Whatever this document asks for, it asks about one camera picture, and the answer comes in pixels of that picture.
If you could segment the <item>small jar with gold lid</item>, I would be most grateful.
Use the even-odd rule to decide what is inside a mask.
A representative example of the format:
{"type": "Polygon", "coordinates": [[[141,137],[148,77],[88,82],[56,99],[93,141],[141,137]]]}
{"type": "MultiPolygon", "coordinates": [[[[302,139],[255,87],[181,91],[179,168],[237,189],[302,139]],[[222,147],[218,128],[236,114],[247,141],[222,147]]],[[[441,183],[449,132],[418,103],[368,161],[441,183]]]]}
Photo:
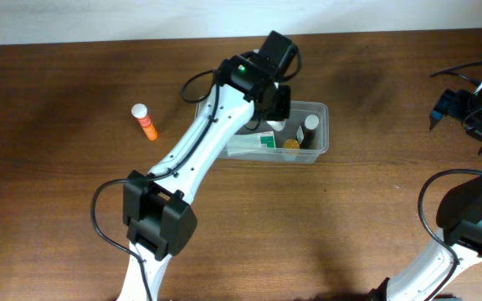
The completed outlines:
{"type": "Polygon", "coordinates": [[[300,144],[296,139],[289,139],[283,144],[283,149],[283,158],[286,161],[295,161],[300,152],[300,144]]]}

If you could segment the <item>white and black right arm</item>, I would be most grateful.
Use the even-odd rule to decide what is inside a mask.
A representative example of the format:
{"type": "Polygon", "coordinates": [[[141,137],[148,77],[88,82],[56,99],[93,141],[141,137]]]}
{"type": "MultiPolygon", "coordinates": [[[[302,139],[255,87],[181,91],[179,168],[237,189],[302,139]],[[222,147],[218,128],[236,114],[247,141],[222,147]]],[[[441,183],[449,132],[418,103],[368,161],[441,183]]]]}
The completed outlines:
{"type": "MultiPolygon", "coordinates": [[[[457,120],[467,135],[482,144],[482,80],[474,91],[446,90],[430,113],[430,125],[444,116],[457,120]]],[[[376,301],[436,300],[439,293],[467,268],[482,262],[482,171],[451,169],[426,180],[418,195],[418,217],[431,237],[427,247],[398,275],[386,278],[372,289],[368,299],[376,301]],[[472,178],[449,190],[439,204],[432,229],[424,215],[428,187],[443,176],[472,178]]]]}

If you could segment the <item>dark bottle with white cap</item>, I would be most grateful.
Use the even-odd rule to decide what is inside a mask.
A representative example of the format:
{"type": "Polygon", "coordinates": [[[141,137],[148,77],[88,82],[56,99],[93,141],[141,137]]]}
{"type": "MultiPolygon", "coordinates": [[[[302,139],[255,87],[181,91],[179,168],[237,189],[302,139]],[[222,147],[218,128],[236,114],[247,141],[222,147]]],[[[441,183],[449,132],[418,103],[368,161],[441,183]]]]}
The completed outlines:
{"type": "Polygon", "coordinates": [[[320,120],[317,115],[308,115],[296,131],[296,139],[301,149],[309,149],[315,139],[320,120]]]}

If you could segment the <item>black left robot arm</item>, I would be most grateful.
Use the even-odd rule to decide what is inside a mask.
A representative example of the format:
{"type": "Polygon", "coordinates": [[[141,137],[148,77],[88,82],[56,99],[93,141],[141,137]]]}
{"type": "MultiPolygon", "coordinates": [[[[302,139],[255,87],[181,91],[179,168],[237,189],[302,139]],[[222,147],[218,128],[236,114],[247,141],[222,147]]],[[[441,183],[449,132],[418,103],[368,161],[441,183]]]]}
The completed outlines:
{"type": "Polygon", "coordinates": [[[121,300],[156,299],[170,259],[193,235],[197,190],[227,142],[251,120],[290,115],[286,73],[302,62],[298,47],[271,32],[258,51],[236,54],[212,70],[202,107],[176,146],[148,174],[132,171],[123,186],[122,220],[131,259],[121,300]]]}

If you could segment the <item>white Panadol box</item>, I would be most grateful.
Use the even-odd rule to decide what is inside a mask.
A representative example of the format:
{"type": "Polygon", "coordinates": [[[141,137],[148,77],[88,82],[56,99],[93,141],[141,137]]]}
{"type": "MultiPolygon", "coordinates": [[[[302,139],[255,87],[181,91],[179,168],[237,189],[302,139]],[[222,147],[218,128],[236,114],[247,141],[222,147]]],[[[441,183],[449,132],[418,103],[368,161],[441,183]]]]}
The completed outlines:
{"type": "Polygon", "coordinates": [[[247,154],[262,148],[274,149],[275,147],[276,144],[273,131],[234,135],[226,145],[228,156],[247,154]]]}

